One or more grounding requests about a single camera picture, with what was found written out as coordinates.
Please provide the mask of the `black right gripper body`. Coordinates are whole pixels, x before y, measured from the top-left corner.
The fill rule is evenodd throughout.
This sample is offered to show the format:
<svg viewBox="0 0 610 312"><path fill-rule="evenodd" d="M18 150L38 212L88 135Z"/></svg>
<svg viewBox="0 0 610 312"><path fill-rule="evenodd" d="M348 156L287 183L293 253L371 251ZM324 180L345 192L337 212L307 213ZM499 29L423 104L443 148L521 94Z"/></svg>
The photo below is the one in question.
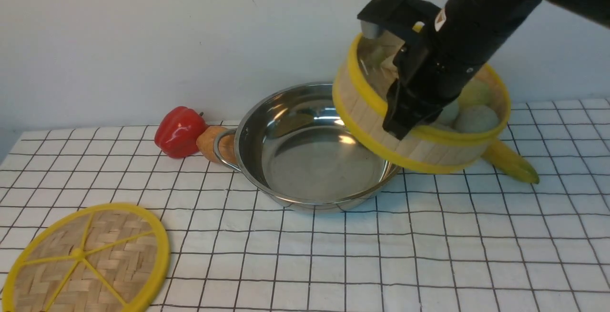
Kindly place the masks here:
<svg viewBox="0 0 610 312"><path fill-rule="evenodd" d="M424 40L405 41L393 63L398 78L386 94L383 130L398 140L435 121L477 72L476 65L444 56Z"/></svg>

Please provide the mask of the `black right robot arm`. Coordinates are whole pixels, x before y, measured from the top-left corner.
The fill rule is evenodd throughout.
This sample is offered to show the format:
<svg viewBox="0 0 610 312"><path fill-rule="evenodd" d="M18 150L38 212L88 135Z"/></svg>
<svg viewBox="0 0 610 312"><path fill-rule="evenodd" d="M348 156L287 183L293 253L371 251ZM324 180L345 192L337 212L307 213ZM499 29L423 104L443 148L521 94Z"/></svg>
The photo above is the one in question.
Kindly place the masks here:
<svg viewBox="0 0 610 312"><path fill-rule="evenodd" d="M448 0L395 58L383 129L403 139L435 121L543 0ZM609 0L546 0L609 25Z"/></svg>

